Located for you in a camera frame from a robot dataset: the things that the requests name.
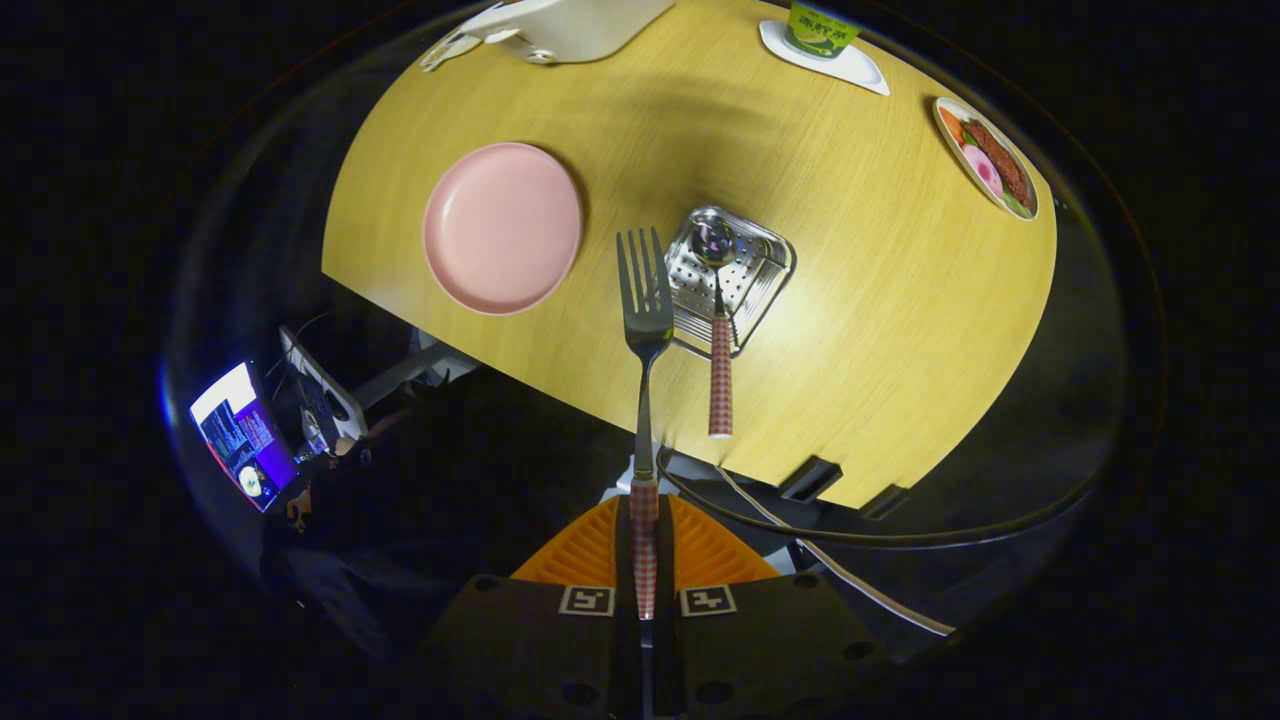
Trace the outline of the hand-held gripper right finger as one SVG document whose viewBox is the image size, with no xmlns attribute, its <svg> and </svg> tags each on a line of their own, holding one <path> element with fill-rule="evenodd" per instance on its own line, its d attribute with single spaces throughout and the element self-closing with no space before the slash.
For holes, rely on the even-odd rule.
<svg viewBox="0 0 1280 720">
<path fill-rule="evenodd" d="M 655 557 L 658 715 L 850 719 L 884 684 L 884 647 L 824 577 L 776 571 L 671 496 Z"/>
</svg>

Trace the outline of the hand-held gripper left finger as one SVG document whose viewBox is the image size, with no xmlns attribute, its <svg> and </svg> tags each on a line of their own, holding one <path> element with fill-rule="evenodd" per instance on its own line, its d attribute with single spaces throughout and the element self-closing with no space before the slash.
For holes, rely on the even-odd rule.
<svg viewBox="0 0 1280 720">
<path fill-rule="evenodd" d="M 508 577 L 466 582 L 422 651 L 443 719 L 636 719 L 641 651 L 626 502 L 596 505 Z"/>
</svg>

